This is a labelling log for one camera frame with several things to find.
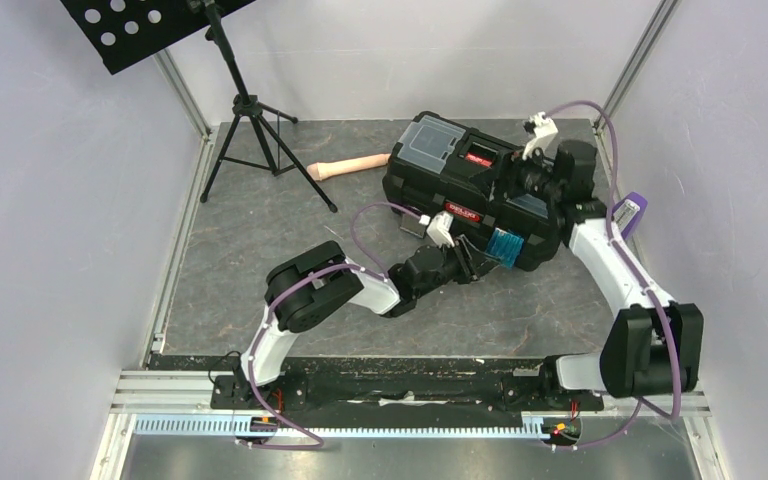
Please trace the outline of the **black plastic toolbox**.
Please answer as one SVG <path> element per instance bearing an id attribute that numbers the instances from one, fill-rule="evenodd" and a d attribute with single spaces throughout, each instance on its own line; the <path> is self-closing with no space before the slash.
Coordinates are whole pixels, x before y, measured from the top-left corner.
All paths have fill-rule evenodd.
<path id="1" fill-rule="evenodd" d="M 423 111 L 393 147 L 382 187 L 388 201 L 419 213 L 453 215 L 453 235 L 524 271 L 551 260 L 561 243 L 561 207 L 593 191 L 596 151 L 578 140 L 559 143 L 555 176 L 565 183 L 553 207 L 530 195 L 503 200 L 503 158 L 521 147 Z"/>

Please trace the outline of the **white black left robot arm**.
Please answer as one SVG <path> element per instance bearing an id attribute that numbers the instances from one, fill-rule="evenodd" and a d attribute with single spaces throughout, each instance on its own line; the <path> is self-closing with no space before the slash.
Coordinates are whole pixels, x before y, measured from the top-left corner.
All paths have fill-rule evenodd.
<path id="1" fill-rule="evenodd" d="M 452 246 L 422 246 L 385 273 L 352 261 L 337 242 L 323 242 L 267 275 L 264 315 L 242 355 L 235 394 L 250 408 L 267 405 L 296 338 L 346 304 L 398 317 L 443 286 L 473 283 L 500 264 L 500 257 L 479 250 L 463 235 Z"/>

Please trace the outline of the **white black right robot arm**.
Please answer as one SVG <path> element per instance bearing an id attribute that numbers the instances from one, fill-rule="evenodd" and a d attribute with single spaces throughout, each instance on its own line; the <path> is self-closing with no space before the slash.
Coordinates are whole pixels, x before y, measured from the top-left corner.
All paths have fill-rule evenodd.
<path id="1" fill-rule="evenodd" d="M 566 247 L 607 301 L 614 321 L 599 352 L 543 361 L 537 392 L 551 408 L 578 391 L 679 398 L 698 381 L 703 314 L 675 300 L 633 256 L 593 194 L 596 156 L 581 141 L 562 142 L 552 158 L 540 147 L 507 151 L 471 179 L 484 200 L 445 206 L 499 265 L 534 271 Z"/>

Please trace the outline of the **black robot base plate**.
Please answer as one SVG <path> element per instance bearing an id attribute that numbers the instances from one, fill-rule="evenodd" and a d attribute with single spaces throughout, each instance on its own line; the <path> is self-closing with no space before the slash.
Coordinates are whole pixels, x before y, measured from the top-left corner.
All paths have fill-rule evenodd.
<path id="1" fill-rule="evenodd" d="M 586 392 L 564 393 L 539 358 L 291 357 L 253 390 L 240 360 L 212 378 L 214 410 L 267 404 L 315 428 L 514 427 L 525 413 L 568 419 L 604 409 Z"/>

